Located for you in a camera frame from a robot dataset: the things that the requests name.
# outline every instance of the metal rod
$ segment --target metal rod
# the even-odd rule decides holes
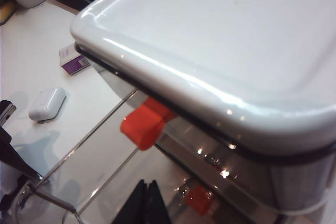
[[[54,205],[60,207],[60,208],[63,208],[69,212],[76,212],[76,209],[73,205],[65,202],[64,200],[61,200],[59,198],[56,198],[55,196],[49,194],[49,193],[46,193],[45,191],[41,190],[41,189],[33,189],[33,188],[30,188],[31,189],[31,192],[42,198],[42,199],[45,199],[46,201],[50,202],[50,203],[53,203]]]

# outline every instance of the white surface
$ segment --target white surface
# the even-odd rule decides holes
[[[63,88],[51,88],[42,91],[29,110],[29,118],[33,121],[52,119],[65,99]]]
[[[59,50],[73,42],[73,17],[45,2],[17,12],[1,27],[1,99],[17,107],[4,129],[21,157],[42,175],[120,101],[94,68],[69,76],[60,67]],[[63,87],[67,97],[54,119],[37,124],[28,118],[29,108],[50,87]]]
[[[71,33],[256,151],[336,139],[334,0],[96,0]]]

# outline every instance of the red clip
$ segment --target red clip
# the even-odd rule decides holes
[[[184,201],[191,206],[199,215],[205,215],[214,200],[212,192],[197,185],[184,198]]]
[[[124,118],[120,131],[144,151],[153,146],[166,122],[175,117],[167,107],[149,97]]]

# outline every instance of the transparent container wall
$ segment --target transparent container wall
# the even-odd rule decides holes
[[[50,176],[47,192],[80,209],[136,149],[119,130],[123,117],[131,111],[126,103],[118,108]]]
[[[172,223],[247,223],[244,218],[223,202],[215,200],[208,212],[200,216],[188,206],[179,194],[179,187],[190,176],[169,160],[156,148],[137,153],[98,192],[87,208],[80,213],[84,223],[108,224],[122,208],[137,183],[156,180]]]
[[[13,224],[61,223],[66,210],[31,195],[24,204],[16,204],[12,211]]]
[[[190,157],[183,161],[183,165],[209,185],[220,187],[223,197],[233,202],[237,201],[234,192],[239,194],[240,190],[248,198],[274,210],[303,210],[318,204],[328,187],[334,154],[303,165],[271,166],[243,158],[235,153],[236,146],[223,146],[181,118],[169,122],[164,132],[183,149],[176,158],[183,160],[183,151],[189,153]],[[176,156],[178,145],[171,147],[172,143],[168,142],[159,140],[158,145],[168,148],[170,155]],[[195,160],[207,166],[201,163],[195,166]],[[216,176],[210,179],[208,169],[222,179],[218,181]]]

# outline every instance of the small cardboard box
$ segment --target small cardboard box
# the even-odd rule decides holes
[[[75,44],[62,48],[59,51],[59,60],[61,67],[70,75],[90,65],[83,55],[76,52]]]

